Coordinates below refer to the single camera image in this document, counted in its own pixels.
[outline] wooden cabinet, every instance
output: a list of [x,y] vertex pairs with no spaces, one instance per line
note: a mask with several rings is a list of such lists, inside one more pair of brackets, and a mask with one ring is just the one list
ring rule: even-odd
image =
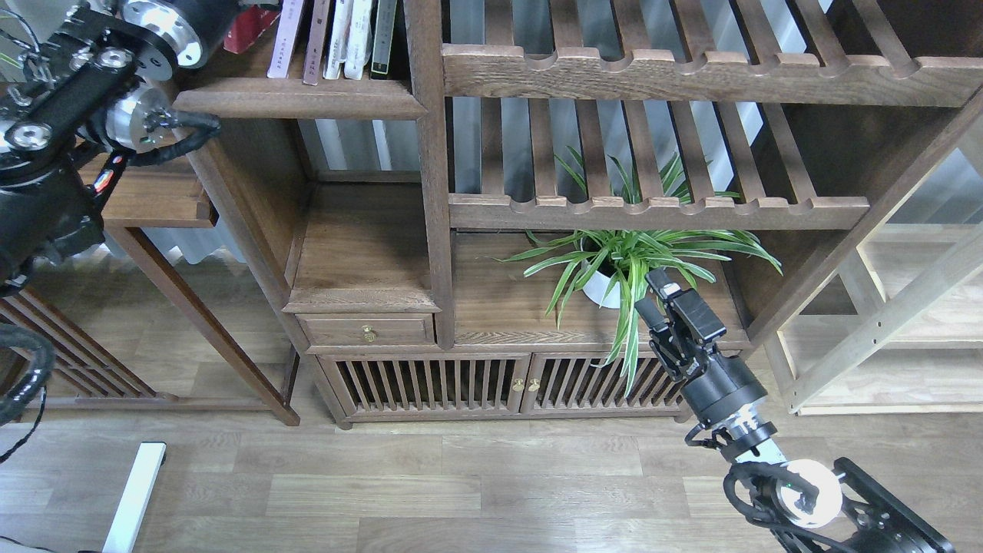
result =
[[[755,1],[719,3],[741,38],[727,49],[708,3],[614,0],[590,15],[615,33],[616,52],[583,33],[584,4],[573,0],[537,3],[545,26],[532,34],[549,42],[545,50],[519,45],[531,23],[513,13],[525,3],[491,0],[479,14],[480,43],[453,43],[445,16],[463,4],[474,3],[407,0],[407,83],[268,80],[269,37],[180,83],[177,107],[225,117],[223,136],[192,164],[297,350],[320,367],[316,381],[342,427],[393,417],[685,414],[651,360],[646,386],[627,399],[613,373],[587,361],[608,348],[612,313],[574,298],[558,329],[544,315],[555,275],[522,278],[522,267],[494,258],[527,247],[521,229],[752,229],[783,275],[739,259],[708,266],[718,281],[700,288],[727,324],[723,348],[749,350],[809,302],[983,105],[983,5],[974,0],[946,10],[928,0],[834,0],[826,13],[818,0],[789,1],[805,51],[782,51]],[[645,26],[663,4],[673,49],[651,33],[659,26]],[[479,158],[468,165],[480,184],[469,190],[454,182],[448,133],[465,96],[480,107],[469,129]],[[514,98],[523,98],[528,144],[518,156],[532,172],[521,181],[505,167],[515,143],[503,131],[515,127],[502,113]],[[723,143],[715,162],[729,165],[724,186],[736,198],[716,196],[694,101],[710,102],[711,132]],[[586,193],[557,185],[553,154],[565,144],[556,102],[572,105]],[[599,112],[612,107],[643,183],[640,204],[608,187],[611,129]],[[652,109],[667,113],[692,203],[662,192],[667,159],[653,144]],[[761,130],[741,113],[760,118]],[[421,170],[316,182],[298,144],[303,118],[415,120]],[[369,326],[376,340],[365,342]],[[521,393],[509,385],[516,380]]]

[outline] spider plant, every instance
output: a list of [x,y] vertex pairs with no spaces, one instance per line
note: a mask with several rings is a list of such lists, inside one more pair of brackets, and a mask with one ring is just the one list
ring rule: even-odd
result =
[[[587,193],[584,180],[584,161],[580,153],[569,148],[573,159],[579,165],[577,170],[559,156],[556,159],[574,182]],[[620,195],[626,203],[642,201],[638,171],[632,166],[629,172],[616,157],[611,157],[621,178]],[[664,194],[678,198],[681,204],[691,203],[689,187],[678,154],[659,171],[663,181]],[[616,195],[614,183],[611,193]],[[735,196],[732,193],[718,192],[718,195]],[[547,315],[556,312],[556,326],[559,328],[563,309],[573,292],[583,289],[587,281],[598,271],[610,273],[605,297],[619,286],[620,308],[614,341],[607,358],[602,364],[613,363],[618,354],[624,351],[621,363],[621,376],[625,378],[624,393],[632,390],[638,367],[638,315],[635,302],[644,298],[648,291],[645,275],[659,267],[676,269],[683,278],[696,287],[697,278],[714,282],[714,274],[693,263],[693,260],[730,261],[728,254],[745,254],[761,258],[781,272],[781,263],[762,247],[757,236],[743,230],[573,230],[569,234],[545,241],[530,231],[526,234],[535,247],[516,254],[505,262],[530,260],[560,249],[564,253],[554,255],[526,269],[525,277],[530,277],[543,269],[562,266],[552,298],[549,300]]]

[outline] wooden shelving unit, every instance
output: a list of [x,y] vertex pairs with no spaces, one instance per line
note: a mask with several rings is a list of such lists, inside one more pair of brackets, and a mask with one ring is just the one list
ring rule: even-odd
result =
[[[835,0],[827,14],[816,0],[794,0],[788,6],[804,53],[781,51],[760,3],[734,0],[746,55],[718,51],[703,3],[668,4],[680,55],[653,47],[643,25],[649,8],[634,0],[610,4],[618,59],[585,45],[574,0],[550,0],[543,31],[553,49],[542,56],[515,45],[512,13],[524,4],[486,2],[484,43],[453,44],[438,24],[449,21],[441,13],[448,4],[414,0],[406,2],[409,83],[267,80],[269,38],[246,56],[219,56],[180,83],[178,107],[227,118],[223,136],[192,155],[192,165],[297,351],[306,352],[339,426],[685,416],[677,391],[662,386],[655,369],[634,402],[608,401],[611,388],[599,383],[616,385],[619,367],[584,367],[607,350],[612,314],[577,298],[558,331],[543,315],[550,274],[523,279],[521,264],[492,259],[527,247],[514,230],[755,230],[782,260],[783,276],[739,259],[726,275],[714,268],[719,282],[701,287],[728,326],[725,347],[749,349],[785,329],[983,108],[983,7],[974,0],[946,10],[928,0]],[[299,67],[298,57],[292,76]],[[450,193],[454,113],[447,106],[456,96],[481,98],[482,182],[473,194]],[[529,98],[535,178],[528,183],[505,182],[504,97]],[[557,188],[551,98],[576,100],[586,196]],[[625,205],[607,187],[599,99],[621,101],[641,204]],[[665,159],[653,149],[648,100],[669,102],[690,205],[662,197]],[[737,199],[715,196],[692,100],[715,103]],[[739,101],[759,105],[765,128],[756,138],[746,136]],[[297,118],[416,120],[420,183],[312,184],[317,178],[296,143]],[[559,383],[540,382],[554,368],[566,371]],[[560,385],[570,388],[550,388]],[[555,397],[537,392],[544,389]]]

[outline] wooden shelf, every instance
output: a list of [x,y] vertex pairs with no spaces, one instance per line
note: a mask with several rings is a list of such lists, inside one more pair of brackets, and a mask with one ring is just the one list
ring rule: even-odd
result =
[[295,243],[288,313],[438,311],[419,184],[320,184]]
[[[714,108],[735,175],[731,189],[740,198],[735,202],[716,196],[692,106],[687,101],[676,101],[668,103],[668,111],[690,196],[695,199],[692,204],[680,204],[678,199],[664,196],[645,106],[641,101],[624,101],[621,107],[632,152],[632,159],[625,164],[638,170],[641,203],[627,204],[611,194],[598,107],[591,100],[576,102],[588,198],[568,198],[557,190],[549,104],[543,99],[529,101],[534,182],[505,183],[500,100],[485,98],[481,193],[450,195],[451,226],[848,229],[869,209],[865,198],[817,194],[780,105],[759,104],[766,124],[762,135],[768,140],[774,137],[779,151],[778,155],[761,160],[747,142],[737,107],[725,102],[715,103]],[[506,190],[512,191],[512,196],[507,196]]]
[[[769,359],[795,375],[807,374],[849,327],[799,316]],[[801,414],[983,411],[983,356],[978,349],[884,350],[836,378]]]
[[207,67],[184,75],[175,107],[220,117],[279,119],[407,119],[426,110],[408,83],[339,79],[304,85],[304,52],[294,55],[287,79],[268,79],[275,32],[268,31],[243,54],[215,52]]
[[561,15],[553,7],[552,55],[527,55],[512,45],[512,11],[500,4],[486,3],[486,44],[443,46],[447,95],[961,106],[983,85],[983,59],[912,59],[868,0],[838,5],[855,10],[849,17],[862,22],[880,55],[852,53],[830,23],[836,17],[828,19],[817,0],[789,3],[806,42],[814,44],[809,53],[782,52],[761,4],[743,1],[731,6],[749,55],[717,51],[699,3],[676,1],[681,59],[652,49],[639,3],[620,0],[612,3],[622,55],[615,61],[583,47],[574,7]]
[[[522,273],[531,263],[502,263],[529,248],[519,233],[457,233],[454,238],[454,301],[456,344],[462,348],[521,351],[607,351],[617,326],[617,310],[602,309],[582,293],[571,296],[556,328],[554,315],[545,315],[560,268],[529,278]],[[706,264],[717,283],[699,290],[727,326],[721,349],[744,349],[750,344],[719,263]],[[648,330],[639,324],[643,343]]]

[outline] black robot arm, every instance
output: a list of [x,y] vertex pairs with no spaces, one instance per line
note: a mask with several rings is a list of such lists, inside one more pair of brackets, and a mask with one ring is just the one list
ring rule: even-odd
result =
[[[731,463],[723,492],[748,522],[766,528],[788,553],[950,553],[938,531],[846,458],[833,470],[811,460],[788,461],[772,439],[775,425],[758,405],[767,392],[738,356],[724,356],[717,340],[726,327],[694,289],[683,290],[657,269],[646,276],[656,301],[636,309],[649,327],[649,346],[670,378],[683,382],[682,397],[697,424],[686,444],[718,450]],[[701,433],[709,437],[697,439]],[[737,483],[747,489],[740,499]],[[845,497],[842,486],[862,501]],[[837,541],[818,533],[842,512],[857,530]]]

